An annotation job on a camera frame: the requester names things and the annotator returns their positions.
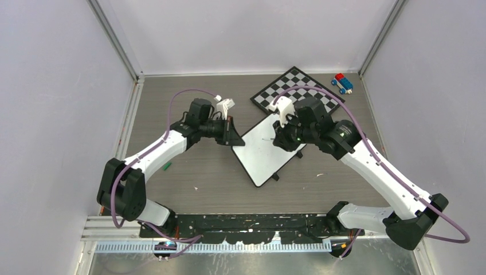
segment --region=green marker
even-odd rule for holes
[[[169,167],[171,164],[172,164],[171,162],[167,162],[167,163],[166,163],[166,165],[164,165],[164,166],[162,167],[162,169],[164,169],[164,171],[166,171],[166,170],[167,170],[167,168],[168,168],[168,167]]]

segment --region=checkered board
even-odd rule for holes
[[[270,111],[267,109],[267,106],[272,102],[272,100],[274,100],[275,97],[282,91],[294,86],[311,86],[323,88],[331,92],[331,90],[326,88],[324,85],[317,82],[312,77],[294,66],[290,70],[279,76],[274,82],[270,83],[263,90],[252,96],[250,99],[266,114],[269,114]],[[339,98],[342,102],[344,102],[341,97],[333,92],[331,93]],[[326,111],[328,113],[333,113],[339,108],[338,103],[334,99],[331,99],[330,97],[311,89],[298,89],[296,91],[290,91],[286,96],[289,97],[293,103],[306,97],[316,97],[317,99],[320,99],[322,103],[324,103],[324,105],[326,106]]]

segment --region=whiteboard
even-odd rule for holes
[[[306,145],[301,144],[293,152],[286,152],[282,148],[274,146],[273,123],[278,120],[278,114],[268,115],[242,136],[246,143],[245,146],[232,147],[235,156],[256,187],[267,182]]]

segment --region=white wall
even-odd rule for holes
[[[145,74],[184,74],[358,70],[395,0],[103,2]]]
[[[486,2],[409,1],[364,79],[391,161],[471,235],[428,240],[437,274],[484,274]],[[432,233],[462,238],[439,220]]]
[[[66,275],[133,82],[86,1],[1,1],[0,41],[0,274]]]

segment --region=purple cable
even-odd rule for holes
[[[400,179],[395,173],[393,173],[393,171],[391,169],[388,168],[388,166],[386,166],[384,163],[381,162],[381,160],[378,157],[378,155],[371,148],[370,143],[368,143],[368,141],[367,141],[368,138],[366,137],[365,133],[361,129],[361,126],[359,126],[359,123],[356,120],[356,118],[352,115],[351,111],[346,107],[346,105],[344,103],[342,103],[339,100],[339,98],[337,98],[331,92],[329,92],[329,91],[327,91],[325,89],[316,88],[316,87],[294,86],[294,87],[288,88],[288,89],[284,90],[283,92],[281,92],[277,97],[275,97],[275,99],[274,99],[274,101],[273,101],[272,104],[275,104],[277,102],[277,100],[281,96],[283,96],[284,94],[286,94],[286,93],[288,93],[290,91],[298,90],[298,89],[312,89],[312,90],[318,91],[318,92],[323,93],[326,96],[329,96],[330,98],[334,99],[341,107],[343,107],[344,111],[349,115],[350,119],[352,120],[352,122],[356,126],[356,129],[358,130],[359,135],[365,141],[364,145],[366,146],[366,148],[368,149],[368,151],[370,152],[370,154],[372,154],[373,158],[377,161],[377,163],[379,163],[379,165],[381,167],[383,167],[383,169],[385,169],[385,171],[392,178],[394,178],[401,186],[403,186],[405,189],[407,189],[407,191],[410,192],[413,195],[413,197],[418,198],[418,200],[422,204],[424,204],[426,207],[428,207],[429,209],[431,209],[432,211],[434,211],[434,213],[436,213],[439,217],[441,217],[442,219],[444,219],[445,221],[447,221],[450,225],[452,225],[455,229],[457,229],[464,236],[464,239],[451,239],[451,238],[440,237],[440,236],[429,235],[429,234],[425,235],[426,237],[432,238],[432,239],[439,239],[441,241],[446,241],[446,242],[454,242],[454,243],[468,243],[471,240],[469,234],[461,226],[459,226],[456,222],[454,222],[452,219],[450,219],[447,215],[445,215],[444,213],[440,212],[439,209],[435,208],[433,205],[431,205],[430,203],[428,203],[426,200],[424,200],[423,198],[420,198],[419,197],[419,194],[417,192],[415,192],[410,186],[408,186],[405,182],[403,182],[402,179]]]
[[[130,167],[132,167],[135,163],[137,163],[138,161],[140,161],[141,159],[143,159],[145,156],[147,156],[148,154],[152,153],[155,149],[159,148],[159,146],[161,146],[165,140],[167,139],[168,137],[168,133],[170,132],[170,113],[171,113],[171,109],[172,109],[172,103],[175,99],[175,97],[177,97],[178,95],[180,95],[181,93],[185,93],[185,92],[189,92],[189,91],[197,91],[197,92],[203,92],[203,93],[207,93],[208,95],[211,95],[213,97],[216,97],[216,95],[214,95],[213,93],[211,92],[208,92],[208,91],[204,91],[204,90],[201,90],[201,89],[186,89],[186,90],[183,90],[183,91],[180,91],[180,92],[177,92],[171,99],[170,99],[170,103],[168,105],[168,115],[167,115],[167,128],[166,128],[166,131],[165,131],[165,134],[164,136],[162,137],[162,139],[156,143],[154,146],[152,146],[151,148],[149,148],[146,152],[142,153],[141,155],[139,155],[139,157],[137,159],[134,159],[131,163],[128,163],[123,169],[122,171],[118,174],[118,176],[116,177],[114,183],[113,183],[113,187],[111,188],[111,196],[110,196],[110,202],[109,202],[109,206],[110,206],[110,210],[111,210],[111,218],[113,219],[113,223],[115,224],[115,227],[116,228],[122,228],[123,226],[123,223],[125,222],[125,219],[122,219],[120,223],[118,223],[118,221],[116,220],[116,210],[115,210],[115,192],[116,192],[116,188],[118,187],[118,184],[120,183],[120,180],[122,179],[123,175],[128,171],[128,169],[130,169]],[[162,234],[162,232],[160,232],[154,225],[152,225],[151,223],[148,223],[146,222],[145,223],[146,225],[150,226],[152,229],[154,229],[159,235],[161,235],[162,237],[164,238],[167,238],[167,239],[170,239],[171,241],[174,241],[174,242],[190,242],[192,241],[194,238],[190,238],[190,239],[184,239],[184,240],[175,240],[175,239],[172,239],[170,238],[169,236],[166,236],[165,234]]]

